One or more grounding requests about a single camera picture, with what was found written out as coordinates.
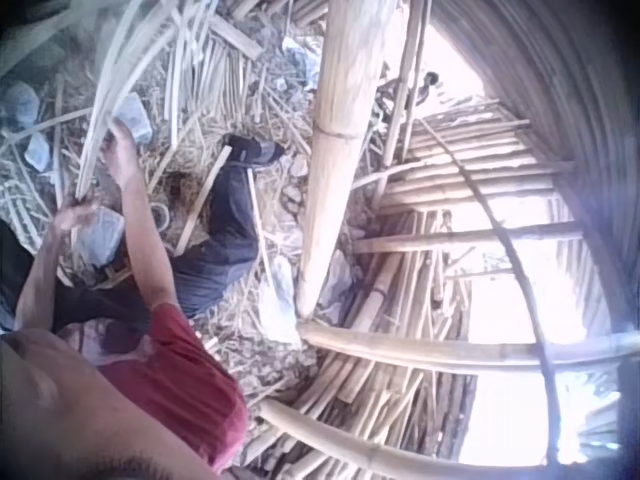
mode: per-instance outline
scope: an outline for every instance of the foot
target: foot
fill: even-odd
[[[227,145],[232,150],[227,165],[260,169],[268,167],[284,153],[282,145],[275,142],[259,142],[255,138],[229,135]]]

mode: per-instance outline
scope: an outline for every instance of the hair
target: hair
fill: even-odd
[[[103,458],[85,465],[74,480],[173,480],[167,472],[151,458]]]

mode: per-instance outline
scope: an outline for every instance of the leg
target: leg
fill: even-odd
[[[210,194],[210,239],[172,259],[178,301],[187,317],[216,305],[258,256],[247,172],[223,168]]]

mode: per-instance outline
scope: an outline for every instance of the hand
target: hand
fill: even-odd
[[[71,206],[69,202],[63,205],[53,219],[53,228],[57,233],[66,233],[74,227],[90,225],[95,218],[98,205],[83,203]]]
[[[101,149],[102,156],[109,173],[123,190],[132,179],[143,179],[136,142],[127,126],[118,118],[112,120],[109,129],[113,136],[105,140]]]

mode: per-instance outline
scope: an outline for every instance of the split bamboo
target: split bamboo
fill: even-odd
[[[331,0],[314,111],[313,152],[296,305],[309,317],[318,301],[367,131],[392,0]]]
[[[312,324],[299,325],[298,332],[319,348],[392,365],[467,374],[540,371],[536,344],[415,340]],[[611,365],[640,355],[640,333],[618,333],[571,345],[550,344],[549,354],[562,371]]]
[[[549,223],[508,229],[513,240],[566,240],[582,237],[576,222]],[[441,232],[430,235],[396,235],[393,237],[367,238],[354,243],[355,253],[412,252],[442,248],[448,245],[481,245],[495,243],[498,238],[493,230],[469,232]]]

